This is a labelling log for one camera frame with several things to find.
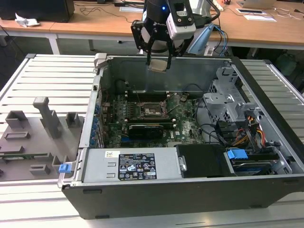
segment white tissue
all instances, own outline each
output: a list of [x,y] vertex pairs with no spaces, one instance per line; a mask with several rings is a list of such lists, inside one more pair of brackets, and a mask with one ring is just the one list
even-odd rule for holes
[[17,13],[15,13],[15,15],[16,15],[15,22],[17,22],[20,26],[27,27],[27,26],[40,25],[36,19],[26,19],[18,16]]

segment aluminum profile table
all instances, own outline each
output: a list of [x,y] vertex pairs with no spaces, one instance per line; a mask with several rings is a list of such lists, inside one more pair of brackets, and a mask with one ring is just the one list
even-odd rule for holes
[[[95,75],[93,61],[94,56],[36,55],[26,58],[0,92],[0,133],[6,128],[5,117],[10,110],[23,110],[26,116],[39,116],[38,110],[31,105],[36,96],[49,96],[50,108],[56,109],[58,115],[73,110],[84,116]],[[302,129],[299,128],[303,125],[302,109],[298,107],[302,106],[301,95],[272,65],[251,60],[243,63],[277,108],[282,107],[280,112],[291,127]],[[296,112],[283,109],[286,104],[295,106]],[[1,228],[26,225],[31,228],[302,228],[303,211],[304,193],[298,192],[266,209],[83,220],[57,187],[57,180],[0,182]]]

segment motherboard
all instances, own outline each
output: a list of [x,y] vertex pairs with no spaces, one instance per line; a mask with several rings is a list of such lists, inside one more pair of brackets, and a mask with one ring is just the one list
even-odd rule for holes
[[103,107],[106,148],[174,147],[204,143],[187,94],[113,95]]

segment open computer chassis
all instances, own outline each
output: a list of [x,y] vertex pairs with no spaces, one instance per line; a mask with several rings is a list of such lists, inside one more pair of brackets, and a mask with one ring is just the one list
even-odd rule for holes
[[77,159],[59,178],[81,217],[264,208],[304,190],[304,146],[238,58],[177,58],[166,74],[143,57],[95,66]]

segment blue cable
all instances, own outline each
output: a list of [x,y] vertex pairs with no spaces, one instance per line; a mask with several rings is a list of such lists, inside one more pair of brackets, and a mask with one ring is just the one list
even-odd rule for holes
[[219,28],[219,27],[217,27],[217,26],[214,26],[222,35],[223,35],[223,37],[224,37],[224,46],[223,46],[223,49],[222,49],[222,51],[220,52],[220,54],[219,54],[219,56],[221,56],[222,54],[223,54],[223,51],[225,50],[225,47],[226,47],[226,45],[227,45],[227,43],[226,43],[226,38],[225,38],[225,33]]

